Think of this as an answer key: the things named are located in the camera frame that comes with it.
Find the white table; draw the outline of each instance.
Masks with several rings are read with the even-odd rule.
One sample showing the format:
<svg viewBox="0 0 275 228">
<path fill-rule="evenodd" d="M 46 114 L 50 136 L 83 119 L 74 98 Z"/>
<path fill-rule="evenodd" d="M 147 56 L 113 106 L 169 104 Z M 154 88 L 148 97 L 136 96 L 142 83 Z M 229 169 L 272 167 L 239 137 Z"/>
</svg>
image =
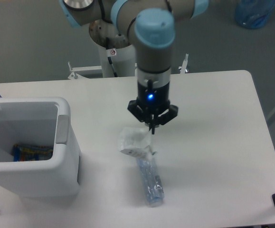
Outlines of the white table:
<svg viewBox="0 0 275 228">
<path fill-rule="evenodd" d="M 61 96 L 83 154 L 81 190 L 21 199 L 0 187 L 0 228 L 218 228 L 275 223 L 275 151 L 247 71 L 174 75 L 179 116 L 156 130 L 164 204 L 143 201 L 135 160 L 117 151 L 136 79 L 0 84 L 3 97 Z"/>
</svg>

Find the trash bin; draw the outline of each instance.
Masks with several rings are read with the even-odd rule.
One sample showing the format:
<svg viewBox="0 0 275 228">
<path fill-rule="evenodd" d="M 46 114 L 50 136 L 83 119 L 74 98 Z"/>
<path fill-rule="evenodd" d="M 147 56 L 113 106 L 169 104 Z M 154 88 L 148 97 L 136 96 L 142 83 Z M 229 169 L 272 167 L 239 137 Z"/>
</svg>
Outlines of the trash bin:
<svg viewBox="0 0 275 228">
<path fill-rule="evenodd" d="M 23 197 L 78 193 L 80 149 L 60 97 L 0 98 L 0 186 Z M 14 161 L 15 144 L 54 146 L 45 161 Z"/>
</svg>

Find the blue led light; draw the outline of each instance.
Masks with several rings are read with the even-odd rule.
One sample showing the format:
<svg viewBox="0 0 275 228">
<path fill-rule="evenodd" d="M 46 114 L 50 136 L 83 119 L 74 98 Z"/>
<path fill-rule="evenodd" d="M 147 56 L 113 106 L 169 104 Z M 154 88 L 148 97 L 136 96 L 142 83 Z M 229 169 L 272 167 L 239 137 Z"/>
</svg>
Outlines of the blue led light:
<svg viewBox="0 0 275 228">
<path fill-rule="evenodd" d="M 153 94 L 148 95 L 148 100 L 152 100 L 154 98 Z"/>
</svg>

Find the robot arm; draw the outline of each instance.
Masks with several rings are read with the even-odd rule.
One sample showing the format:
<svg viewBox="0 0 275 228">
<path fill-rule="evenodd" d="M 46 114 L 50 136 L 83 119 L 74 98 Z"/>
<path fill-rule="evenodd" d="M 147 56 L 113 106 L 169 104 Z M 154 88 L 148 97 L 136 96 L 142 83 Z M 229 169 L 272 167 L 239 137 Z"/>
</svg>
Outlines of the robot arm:
<svg viewBox="0 0 275 228">
<path fill-rule="evenodd" d="M 128 110 L 155 127 L 177 116 L 169 101 L 174 22 L 204 12 L 209 0 L 64 0 L 79 25 L 94 20 L 112 21 L 135 46 L 138 96 Z"/>
</svg>

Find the gray floor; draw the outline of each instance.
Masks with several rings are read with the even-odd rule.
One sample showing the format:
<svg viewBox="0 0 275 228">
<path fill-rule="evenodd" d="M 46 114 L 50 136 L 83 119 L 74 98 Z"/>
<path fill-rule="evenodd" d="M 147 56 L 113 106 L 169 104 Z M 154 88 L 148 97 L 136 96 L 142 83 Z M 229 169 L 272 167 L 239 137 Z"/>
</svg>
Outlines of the gray floor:
<svg viewBox="0 0 275 228">
<path fill-rule="evenodd" d="M 189 53 L 192 73 L 248 70 L 265 115 L 275 105 L 275 10 L 258 30 L 234 21 L 236 0 L 211 0 L 201 16 L 176 25 L 172 71 Z M 88 27 L 72 29 L 57 0 L 0 2 L 0 83 L 62 80 L 73 67 L 99 65 Z M 270 127 L 275 146 L 275 123 Z"/>
</svg>

